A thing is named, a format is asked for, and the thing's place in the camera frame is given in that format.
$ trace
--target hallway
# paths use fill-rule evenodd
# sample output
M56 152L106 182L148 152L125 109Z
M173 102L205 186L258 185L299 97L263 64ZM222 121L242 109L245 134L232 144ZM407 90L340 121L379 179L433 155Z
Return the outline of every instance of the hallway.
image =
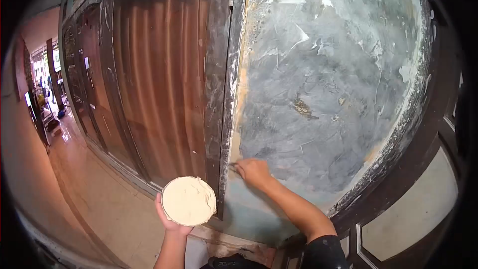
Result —
M62 135L53 140L49 158L73 214L114 263L125 268L152 268L164 237L154 198L126 182L87 147L69 107L60 126ZM241 252L251 260L270 266L275 252L264 244L218 233L205 226L195 228L191 236L188 248L196 251L187 255L206 247L204 241L203 245L198 242L201 238L207 242L209 256Z

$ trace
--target hand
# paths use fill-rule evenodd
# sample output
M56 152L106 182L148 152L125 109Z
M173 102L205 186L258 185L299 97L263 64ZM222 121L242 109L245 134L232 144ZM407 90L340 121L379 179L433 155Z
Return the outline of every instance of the hand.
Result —
M159 219L161 219L161 222L163 223L166 231L177 232L180 235L187 236L193 230L192 226L177 224L176 222L169 220L166 217L166 214L164 213L163 205L161 204L161 193L158 193L156 195L156 200L154 201L154 203L156 205L156 211L158 212Z
M251 186L263 191L265 186L274 179L269 173L267 162L255 158L237 161L234 165L242 179Z

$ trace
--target door panel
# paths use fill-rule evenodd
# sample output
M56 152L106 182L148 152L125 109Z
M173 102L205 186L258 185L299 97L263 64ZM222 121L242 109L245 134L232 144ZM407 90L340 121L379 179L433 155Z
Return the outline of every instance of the door panel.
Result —
M83 72L87 100L91 107L93 120L105 141L106 151L134 169L135 166L120 137L106 94L101 70L99 21L99 4L87 7L77 20L79 68Z
M114 0L123 110L152 182L206 179L204 59L208 0Z
M78 114L83 131L92 141L100 145L95 127L90 119L89 107L85 105L86 95L84 94L83 79L75 65L75 55L77 54L73 27L70 25L63 33L63 60L66 68L66 78L72 96L71 100L73 101L72 103Z

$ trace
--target ceiling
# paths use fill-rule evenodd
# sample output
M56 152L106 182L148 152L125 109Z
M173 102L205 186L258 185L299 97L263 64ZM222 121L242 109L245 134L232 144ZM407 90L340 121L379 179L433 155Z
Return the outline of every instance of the ceiling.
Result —
M46 46L48 39L58 38L60 7L48 9L28 20L21 27L21 35L30 53Z

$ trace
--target glass door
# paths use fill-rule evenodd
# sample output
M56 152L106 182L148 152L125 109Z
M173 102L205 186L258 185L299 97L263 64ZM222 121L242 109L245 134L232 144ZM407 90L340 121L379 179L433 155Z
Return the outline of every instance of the glass door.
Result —
M90 108L87 105L85 87L81 72L75 64L78 51L75 48L75 36L72 25L63 30L63 60L66 68L66 78L71 93L71 100L78 114L80 125L85 134L97 145L101 145L95 126L90 118Z
M79 48L79 69L84 80L87 101L93 117L105 142L105 150L131 169L131 161L121 139L108 100L101 67L100 54L100 4L88 6L76 21L77 47Z

